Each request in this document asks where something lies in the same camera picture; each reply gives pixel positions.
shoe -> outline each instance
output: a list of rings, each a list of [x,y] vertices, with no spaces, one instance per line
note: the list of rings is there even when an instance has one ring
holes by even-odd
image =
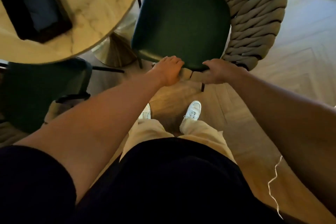
[[[187,113],[185,114],[185,119],[198,120],[201,114],[202,105],[199,101],[193,101],[188,107]]]
[[[151,107],[149,103],[146,105],[145,109],[142,111],[142,113],[139,116],[140,119],[150,119],[151,118]]]

marble tabletop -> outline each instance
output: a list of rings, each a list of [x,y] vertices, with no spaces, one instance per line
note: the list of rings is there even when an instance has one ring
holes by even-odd
[[[0,1],[0,59],[42,64],[86,52],[113,32],[134,1],[61,0],[73,28],[45,44],[19,39]]]

chair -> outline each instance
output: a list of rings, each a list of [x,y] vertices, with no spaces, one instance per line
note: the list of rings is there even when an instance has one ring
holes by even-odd
[[[202,62],[212,58],[250,71],[274,44],[286,5],[287,0],[143,0],[131,47],[153,62],[176,55],[192,71],[206,70]]]
[[[9,63],[0,85],[0,123],[10,123],[33,133],[44,123],[50,104],[67,99],[88,99],[92,70],[124,73],[123,70],[91,66],[80,58],[44,65]]]

black shirt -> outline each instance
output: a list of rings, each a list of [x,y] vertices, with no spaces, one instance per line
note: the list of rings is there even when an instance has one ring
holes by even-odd
[[[54,158],[24,146],[0,149],[1,223],[282,223],[235,163],[179,138],[133,147],[75,201],[73,181]]]

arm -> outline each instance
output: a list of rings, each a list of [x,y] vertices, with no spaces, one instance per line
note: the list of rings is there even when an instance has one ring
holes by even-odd
[[[79,104],[16,145],[39,149],[61,163],[72,177],[78,202],[154,94],[178,82],[183,64],[166,57],[146,74]]]
[[[210,68],[204,82],[234,88],[288,165],[336,216],[336,110],[224,60],[204,64]]]

